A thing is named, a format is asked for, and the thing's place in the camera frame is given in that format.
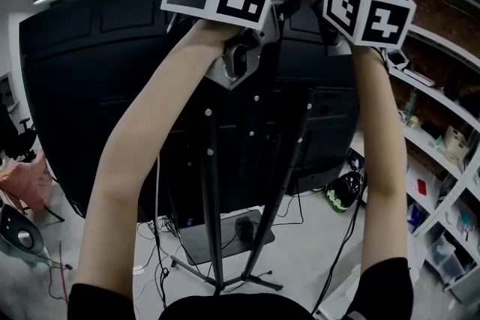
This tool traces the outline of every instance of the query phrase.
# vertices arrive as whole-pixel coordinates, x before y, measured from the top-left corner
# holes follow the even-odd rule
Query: black shirt
[[[413,309],[413,288],[405,258],[385,260],[368,268],[344,319],[408,320]],[[274,294],[221,295],[182,298],[170,304],[160,320],[312,319],[295,301]],[[75,284],[68,302],[68,320],[135,320],[132,300],[106,289]]]

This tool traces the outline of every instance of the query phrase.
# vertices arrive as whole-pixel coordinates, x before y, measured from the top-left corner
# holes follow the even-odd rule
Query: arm
[[[178,42],[110,134],[88,204],[76,282],[132,298],[140,189],[171,127],[210,64],[235,36],[199,21]]]
[[[361,269],[407,257],[407,150],[389,75],[380,55],[351,46],[364,131],[368,202]]]

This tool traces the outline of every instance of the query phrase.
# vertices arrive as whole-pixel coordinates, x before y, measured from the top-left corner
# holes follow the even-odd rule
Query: black sleeve
[[[409,320],[413,287],[405,258],[372,265],[361,276],[358,289],[343,320]]]
[[[68,320],[135,320],[134,303],[103,288],[74,284],[68,297]]]

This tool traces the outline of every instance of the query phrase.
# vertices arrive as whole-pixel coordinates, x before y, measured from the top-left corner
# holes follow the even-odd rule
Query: black tripod stand
[[[201,158],[201,179],[202,179],[202,199],[203,199],[203,214],[205,217],[205,227],[208,237],[208,245],[211,256],[211,263],[215,278],[204,276],[190,265],[178,260],[175,256],[170,256],[172,259],[172,266],[176,264],[182,266],[187,271],[198,276],[206,283],[212,284],[216,289],[214,295],[219,295],[227,286],[238,283],[240,281],[255,283],[267,288],[280,291],[284,286],[269,283],[259,277],[252,275],[252,270],[262,252],[262,248],[267,240],[267,235],[272,228],[275,216],[280,207],[282,198],[290,185],[293,168],[299,156],[299,150],[302,146],[303,136],[306,131],[307,122],[311,113],[311,108],[314,101],[314,90],[307,90],[304,96],[304,109],[296,111],[296,124],[292,124],[290,129],[285,132],[279,139],[281,142],[280,150],[272,183],[269,189],[270,200],[265,205],[262,219],[258,225],[256,236],[253,240],[253,248],[250,252],[247,264],[245,265],[243,273],[235,279],[224,281],[224,271],[222,263],[222,245],[221,245],[221,211],[220,211],[220,197],[218,191],[218,165],[217,165],[217,108],[215,102],[210,100],[209,105],[205,105],[205,114],[202,119],[204,127],[204,134],[201,137],[199,145]]]

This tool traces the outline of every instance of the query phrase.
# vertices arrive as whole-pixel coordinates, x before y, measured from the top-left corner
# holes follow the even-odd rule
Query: floor
[[[290,198],[283,200],[280,212],[284,213]],[[303,225],[275,226],[273,232],[276,240],[264,247],[253,272],[261,274],[273,271],[264,277],[274,283],[284,284],[280,295],[297,301],[308,310],[312,309],[333,258],[347,230],[351,211],[345,214],[335,213],[321,193],[301,198],[304,214]],[[294,199],[288,215],[276,223],[290,223],[300,220],[298,200]],[[46,246],[52,259],[59,260],[59,242],[61,241],[62,261],[77,266],[83,219],[78,217],[67,203],[60,187],[55,186],[51,208],[67,219],[65,223],[55,224],[50,215],[35,218],[41,227]],[[339,264],[332,288],[340,284],[342,275],[348,274],[351,267],[345,266],[359,262],[359,250],[362,239],[364,211],[358,213],[357,226],[349,243],[344,248],[344,263]],[[141,225],[139,233],[152,237],[148,226]],[[144,266],[152,252],[154,241],[137,235],[135,248],[135,265]],[[167,253],[175,254],[185,260],[183,250],[171,234],[162,234],[161,244]],[[248,253],[232,256],[223,260],[225,279],[237,277],[243,270]],[[155,267],[158,257],[154,253],[151,262],[142,274],[133,277],[133,297],[136,317],[141,320],[158,319],[162,305],[154,283]],[[200,265],[206,274],[209,263]],[[62,296],[62,283],[59,270],[52,270],[53,296]],[[30,268],[24,261],[0,254],[0,308],[13,320],[60,320],[67,318],[67,306],[62,300],[54,300],[48,294],[50,276],[46,265]],[[74,281],[74,270],[65,271],[67,290]],[[203,283],[187,271],[174,268],[165,282],[168,303],[189,295],[211,295],[213,287]],[[235,293],[269,292],[268,289],[247,283],[235,290]],[[465,309],[456,301],[449,310],[454,298],[442,292],[438,278],[428,268],[424,268],[420,280],[415,285],[414,320],[449,320],[470,319]]]

